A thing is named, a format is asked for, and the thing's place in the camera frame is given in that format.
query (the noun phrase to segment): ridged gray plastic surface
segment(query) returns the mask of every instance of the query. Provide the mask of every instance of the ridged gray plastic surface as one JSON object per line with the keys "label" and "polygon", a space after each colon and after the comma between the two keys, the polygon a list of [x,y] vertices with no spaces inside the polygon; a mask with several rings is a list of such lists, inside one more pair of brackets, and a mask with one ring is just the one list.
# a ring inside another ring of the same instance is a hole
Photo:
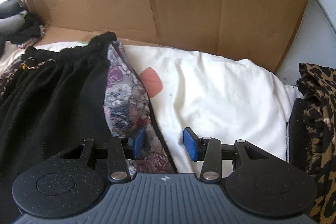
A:
{"label": "ridged gray plastic surface", "polygon": [[221,188],[198,181],[194,174],[137,174],[110,187],[97,206],[78,216],[44,220],[28,215],[15,224],[310,224],[308,216],[266,220],[232,204]]}

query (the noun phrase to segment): black skirt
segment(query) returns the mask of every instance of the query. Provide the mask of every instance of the black skirt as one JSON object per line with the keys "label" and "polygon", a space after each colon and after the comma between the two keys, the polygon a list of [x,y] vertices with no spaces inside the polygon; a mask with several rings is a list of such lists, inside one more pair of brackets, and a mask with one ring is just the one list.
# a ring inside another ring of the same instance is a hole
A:
{"label": "black skirt", "polygon": [[[10,223],[20,215],[11,195],[19,174],[83,139],[92,138],[97,144],[109,141],[104,102],[111,67],[107,55],[115,41],[114,33],[106,33],[87,46],[60,53],[29,47],[20,68],[2,87],[0,223]],[[159,155],[165,164],[160,172],[172,172],[162,151],[156,147],[152,157]]]}

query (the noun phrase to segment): salmon colored shape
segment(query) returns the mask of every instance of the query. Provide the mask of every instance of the salmon colored shape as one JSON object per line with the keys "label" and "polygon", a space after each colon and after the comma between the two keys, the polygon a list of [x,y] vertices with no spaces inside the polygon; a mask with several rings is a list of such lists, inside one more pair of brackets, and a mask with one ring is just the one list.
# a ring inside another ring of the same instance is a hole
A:
{"label": "salmon colored shape", "polygon": [[163,89],[162,82],[158,74],[151,67],[146,68],[139,77],[145,86],[149,98],[153,98],[158,95]]}

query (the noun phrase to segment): leopard print garment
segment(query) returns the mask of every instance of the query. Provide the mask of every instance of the leopard print garment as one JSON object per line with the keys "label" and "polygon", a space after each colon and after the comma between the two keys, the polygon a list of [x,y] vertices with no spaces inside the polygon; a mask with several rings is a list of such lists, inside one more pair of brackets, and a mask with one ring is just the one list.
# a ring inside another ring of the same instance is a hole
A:
{"label": "leopard print garment", "polygon": [[306,172],[318,189],[309,215],[321,224],[336,223],[336,70],[303,63],[299,70],[297,86],[308,103],[303,115],[310,140]]}

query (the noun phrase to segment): wrinkled white cloth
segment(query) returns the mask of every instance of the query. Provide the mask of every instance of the wrinkled white cloth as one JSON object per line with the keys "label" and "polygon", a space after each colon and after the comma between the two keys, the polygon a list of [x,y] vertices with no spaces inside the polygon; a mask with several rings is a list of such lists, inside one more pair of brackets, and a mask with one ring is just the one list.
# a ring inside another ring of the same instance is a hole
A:
{"label": "wrinkled white cloth", "polygon": [[[82,42],[38,46],[59,52]],[[0,73],[25,50],[7,45],[0,59]],[[233,61],[202,52],[167,47],[125,45],[127,57],[140,74],[153,68],[163,89],[151,99],[157,124],[180,173],[199,175],[202,162],[192,162],[184,148],[182,131],[190,127],[199,137],[213,137],[233,144],[245,139],[286,160],[286,123],[296,86],[284,85],[274,74],[250,60]],[[222,175],[232,172],[232,162],[222,161]]]}

